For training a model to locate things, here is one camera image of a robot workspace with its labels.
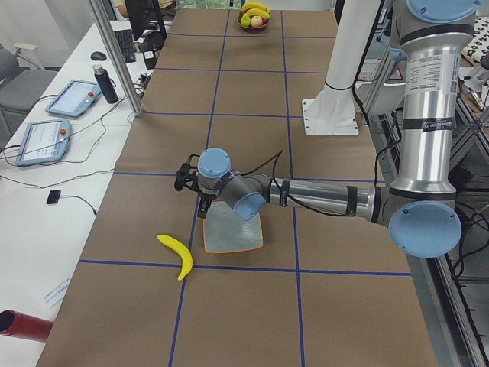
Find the black keyboard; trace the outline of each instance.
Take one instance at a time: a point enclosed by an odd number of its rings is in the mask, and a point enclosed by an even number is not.
[[[132,31],[130,29],[124,29],[122,31],[115,31],[115,38],[121,48],[124,61],[126,63],[133,63],[136,61],[136,49],[134,47],[134,41],[132,40]]]

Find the red cylinder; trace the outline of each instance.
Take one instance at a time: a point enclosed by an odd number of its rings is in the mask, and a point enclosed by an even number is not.
[[[46,342],[53,327],[51,321],[13,310],[0,313],[0,335]]]

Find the white table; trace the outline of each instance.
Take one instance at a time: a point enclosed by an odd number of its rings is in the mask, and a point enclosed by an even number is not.
[[[113,21],[114,30],[129,29],[128,21]],[[119,98],[124,92],[110,60],[92,61],[93,51],[106,53],[99,32],[93,25],[68,61],[49,85],[44,95],[57,94],[71,79],[92,80],[92,65],[101,63],[116,82]],[[131,78],[135,81],[146,72],[141,54],[129,63]],[[44,108],[50,99],[39,102],[8,145],[20,144],[26,124],[52,119]],[[110,110],[103,96],[80,119],[71,119],[73,131],[92,124]],[[133,115],[128,101],[123,101],[103,122],[107,132],[97,144],[89,159],[81,164],[59,163],[49,167],[12,167],[0,160],[0,174],[14,180],[45,186],[68,180],[77,175],[111,170],[121,153],[131,128]],[[94,141],[102,134],[100,122],[72,137],[64,159],[80,161],[89,153]],[[15,155],[16,150],[7,151]],[[97,174],[73,180],[47,189],[30,188],[0,178],[0,308],[18,310],[47,320],[54,320],[60,302],[52,307],[44,296],[58,284],[71,277],[79,255],[92,228],[95,216],[79,199],[61,198],[53,206],[46,205],[52,189],[61,189],[62,195],[77,195],[96,209],[99,208],[112,174]],[[44,343],[0,336],[0,365],[24,367],[36,365]]]

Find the chair seat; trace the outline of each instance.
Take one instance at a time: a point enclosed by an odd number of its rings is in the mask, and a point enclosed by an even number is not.
[[[0,89],[0,107],[29,112],[56,74],[49,70],[25,70]]]

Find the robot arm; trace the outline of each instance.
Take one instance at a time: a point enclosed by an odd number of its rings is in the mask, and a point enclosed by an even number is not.
[[[201,197],[204,216],[217,197],[244,220],[265,203],[304,206],[333,216],[361,216],[389,229],[402,250],[432,258],[454,248],[461,224],[448,181],[452,129],[455,127],[460,53],[473,37],[475,11],[482,2],[397,0],[391,46],[408,58],[403,140],[398,178],[389,187],[339,187],[302,180],[241,175],[229,156],[210,148],[180,168],[175,188]]]

